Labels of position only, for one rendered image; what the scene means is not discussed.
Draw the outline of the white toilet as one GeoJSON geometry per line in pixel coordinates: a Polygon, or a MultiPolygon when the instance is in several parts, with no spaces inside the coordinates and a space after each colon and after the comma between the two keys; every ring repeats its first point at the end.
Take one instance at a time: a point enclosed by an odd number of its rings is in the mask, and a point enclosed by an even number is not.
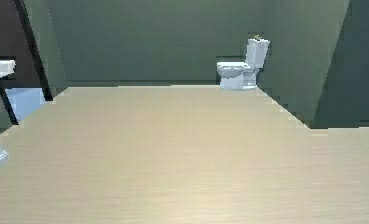
{"type": "Polygon", "coordinates": [[[264,68],[270,40],[249,38],[244,61],[217,62],[219,86],[227,90],[247,90],[257,87],[257,74],[264,68]]]}

